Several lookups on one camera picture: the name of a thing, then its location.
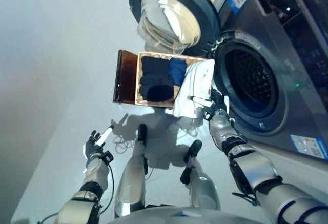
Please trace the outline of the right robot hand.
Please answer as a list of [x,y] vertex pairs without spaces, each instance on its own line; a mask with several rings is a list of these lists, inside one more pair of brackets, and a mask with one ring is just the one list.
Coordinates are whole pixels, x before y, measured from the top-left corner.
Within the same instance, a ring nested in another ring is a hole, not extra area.
[[207,121],[210,121],[216,113],[225,117],[229,116],[229,98],[220,92],[213,91],[208,99],[196,96],[189,96],[189,99],[201,105],[203,117]]

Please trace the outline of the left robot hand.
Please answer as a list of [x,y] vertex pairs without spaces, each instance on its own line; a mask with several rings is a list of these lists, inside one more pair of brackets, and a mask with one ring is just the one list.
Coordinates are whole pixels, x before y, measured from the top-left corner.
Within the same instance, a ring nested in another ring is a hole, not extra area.
[[83,145],[83,154],[88,161],[96,156],[106,164],[109,164],[113,160],[113,155],[108,150],[104,151],[106,140],[113,132],[113,129],[114,126],[110,125],[102,134],[96,130],[91,132],[87,142]]

